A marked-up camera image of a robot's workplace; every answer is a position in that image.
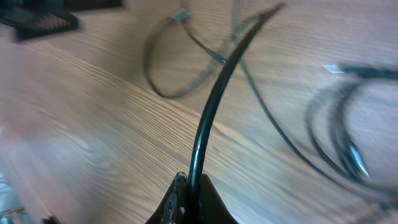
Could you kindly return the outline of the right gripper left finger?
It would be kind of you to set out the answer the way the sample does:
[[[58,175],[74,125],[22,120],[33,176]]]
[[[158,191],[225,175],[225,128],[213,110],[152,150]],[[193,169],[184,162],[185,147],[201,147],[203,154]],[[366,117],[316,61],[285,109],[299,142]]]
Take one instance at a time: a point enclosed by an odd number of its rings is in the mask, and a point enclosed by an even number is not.
[[[161,203],[146,224],[183,224],[186,215],[187,175],[176,173]]]

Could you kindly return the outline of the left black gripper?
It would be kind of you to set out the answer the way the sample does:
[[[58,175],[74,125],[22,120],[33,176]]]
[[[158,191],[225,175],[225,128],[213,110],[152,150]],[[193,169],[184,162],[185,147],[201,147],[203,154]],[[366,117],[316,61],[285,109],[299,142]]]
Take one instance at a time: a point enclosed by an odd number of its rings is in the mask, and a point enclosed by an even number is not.
[[[13,28],[15,42],[24,42],[79,29],[73,12],[122,5],[122,0],[1,0],[1,24]]]

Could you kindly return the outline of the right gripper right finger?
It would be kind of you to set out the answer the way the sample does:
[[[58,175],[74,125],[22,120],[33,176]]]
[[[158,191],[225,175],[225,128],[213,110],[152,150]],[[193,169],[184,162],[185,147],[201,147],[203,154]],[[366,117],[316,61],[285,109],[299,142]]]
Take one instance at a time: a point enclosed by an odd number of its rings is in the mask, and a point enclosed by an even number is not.
[[[238,224],[233,218],[208,175],[201,176],[200,219],[204,224]]]

